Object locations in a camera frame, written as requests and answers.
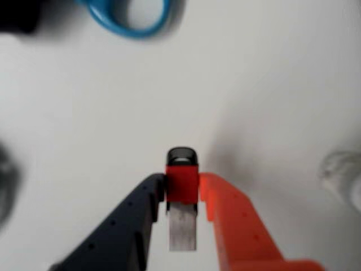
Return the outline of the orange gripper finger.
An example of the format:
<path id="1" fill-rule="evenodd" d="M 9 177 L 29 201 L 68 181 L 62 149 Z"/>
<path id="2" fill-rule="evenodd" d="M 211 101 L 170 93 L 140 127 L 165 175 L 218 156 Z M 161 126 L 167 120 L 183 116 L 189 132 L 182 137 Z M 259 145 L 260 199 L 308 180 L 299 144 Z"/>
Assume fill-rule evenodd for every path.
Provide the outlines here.
<path id="1" fill-rule="evenodd" d="M 220 270 L 323 270 L 312 260 L 287 260 L 251 200 L 214 173 L 200 173 L 200 198 L 212 222 Z"/>

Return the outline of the navy gripper finger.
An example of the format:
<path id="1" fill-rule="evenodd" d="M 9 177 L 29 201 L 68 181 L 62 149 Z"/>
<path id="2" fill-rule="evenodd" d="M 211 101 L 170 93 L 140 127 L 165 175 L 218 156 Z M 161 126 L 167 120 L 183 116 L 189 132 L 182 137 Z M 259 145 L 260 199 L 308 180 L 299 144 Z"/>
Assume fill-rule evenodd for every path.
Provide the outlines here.
<path id="1" fill-rule="evenodd" d="M 146 270 L 152 225 L 164 201 L 165 175 L 143 180 L 106 219 L 51 270 Z"/>

